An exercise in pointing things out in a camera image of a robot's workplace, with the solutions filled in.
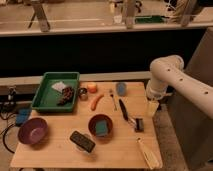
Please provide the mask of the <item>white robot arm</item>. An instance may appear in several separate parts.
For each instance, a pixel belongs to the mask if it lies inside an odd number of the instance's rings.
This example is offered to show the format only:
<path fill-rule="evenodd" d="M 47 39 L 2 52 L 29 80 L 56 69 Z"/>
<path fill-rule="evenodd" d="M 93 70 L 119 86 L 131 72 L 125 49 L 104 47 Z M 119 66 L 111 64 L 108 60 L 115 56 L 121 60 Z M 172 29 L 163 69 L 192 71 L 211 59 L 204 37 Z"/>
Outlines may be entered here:
<path fill-rule="evenodd" d="M 183 67 L 184 61 L 178 55 L 154 59 L 150 64 L 151 78 L 146 86 L 147 98 L 160 100 L 171 86 L 213 119 L 213 87 L 185 74 Z"/>

